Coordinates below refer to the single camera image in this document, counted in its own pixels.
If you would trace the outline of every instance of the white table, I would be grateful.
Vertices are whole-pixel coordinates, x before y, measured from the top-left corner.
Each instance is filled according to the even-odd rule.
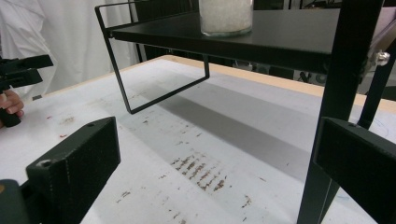
[[[211,78],[135,115],[114,75],[46,95],[0,130],[0,179],[91,121],[117,118],[121,164],[82,223],[295,223],[322,88],[211,64]],[[203,76],[174,56],[122,71],[138,106]],[[351,120],[361,112],[357,96]],[[371,131],[396,142],[396,104],[382,101]],[[323,223],[374,223],[342,190]]]

